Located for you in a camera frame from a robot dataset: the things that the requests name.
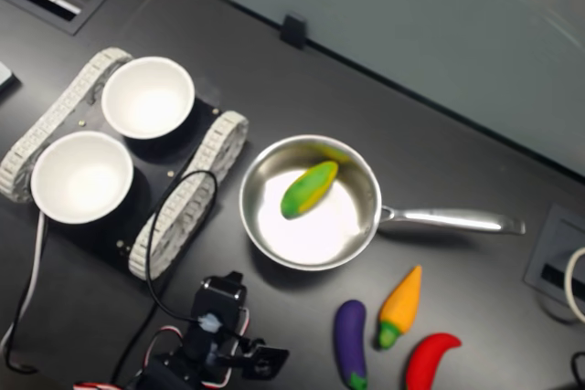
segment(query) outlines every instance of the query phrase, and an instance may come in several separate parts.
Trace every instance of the stainless steel pan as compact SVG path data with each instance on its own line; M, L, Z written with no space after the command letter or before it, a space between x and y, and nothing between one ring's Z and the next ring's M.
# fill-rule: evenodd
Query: stainless steel pan
M288 186L307 168L324 160L339 163L337 177L323 200L293 220L281 215ZM355 258L385 221L410 221L469 231L525 233L522 221L476 210L398 210L382 205L378 181L352 148L324 136L279 141L252 163L239 192L246 231L266 256L293 269L332 269Z

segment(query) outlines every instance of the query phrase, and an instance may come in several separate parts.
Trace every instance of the toy carrot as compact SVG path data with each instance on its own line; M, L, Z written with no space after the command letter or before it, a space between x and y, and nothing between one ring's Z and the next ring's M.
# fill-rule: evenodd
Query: toy carrot
M420 342L410 357L406 372L407 390L431 390L442 356L459 346L461 341L449 333L434 333Z
M417 315L422 268L416 266L390 293L379 314L378 343L389 349L403 333L407 332Z

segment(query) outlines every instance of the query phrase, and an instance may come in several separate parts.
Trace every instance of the white bowl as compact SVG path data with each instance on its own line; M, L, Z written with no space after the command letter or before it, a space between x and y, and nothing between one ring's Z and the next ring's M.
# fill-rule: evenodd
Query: white bowl
M30 188L46 216L83 224L119 206L133 175L132 158L121 143L101 132L75 132L38 157Z
M133 139L154 139L183 123L195 102L188 72L173 60L138 58L106 82L101 108L115 131Z

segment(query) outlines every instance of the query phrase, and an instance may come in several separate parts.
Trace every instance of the black tabletop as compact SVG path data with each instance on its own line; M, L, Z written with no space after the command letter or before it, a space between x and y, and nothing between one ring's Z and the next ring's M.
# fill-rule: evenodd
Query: black tabletop
M410 351L432 332L463 341L445 356L435 390L560 390L570 382L569 357L583 347L582 329L548 317L522 278L550 206L585 215L581 184L321 53L284 45L273 29L219 0L108 0L75 37L0 1L0 36L0 57L22 80L0 96L0 155L108 46L176 60L210 103L250 119L249 143L165 295L187 312L205 276L244 274L249 333L290 349L291 357L275 381L244 384L236 377L231 388L341 388L331 343L336 308L362 300L373 334L381 302L416 264L423 267L417 320L391 351L367 349L370 388L399 388ZM524 218L527 233L388 230L340 269L282 269L246 237L238 189L257 153L300 133L325 134L360 151L390 206L482 208ZM1 328L30 270L35 221L32 206L0 198ZM52 237L18 354L64 385L107 380L150 305L135 282ZM148 333L167 322L159 313ZM139 367L147 343L144 337L124 376Z

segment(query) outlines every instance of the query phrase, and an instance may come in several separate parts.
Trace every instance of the toy vegetable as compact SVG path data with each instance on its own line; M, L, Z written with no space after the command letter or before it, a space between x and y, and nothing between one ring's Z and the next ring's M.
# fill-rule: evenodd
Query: toy vegetable
M416 266L390 293L379 314L378 343L389 349L403 333L407 332L419 308L420 275L422 268Z
M284 193L282 215L292 219L316 205L335 180L338 168L336 162L327 161L307 169Z
M431 390L443 354L461 341L449 333L434 333L425 338L410 357L406 372L407 390Z
M366 357L364 326L366 307L361 301L350 300L335 315L335 356L344 383L353 390L366 390Z

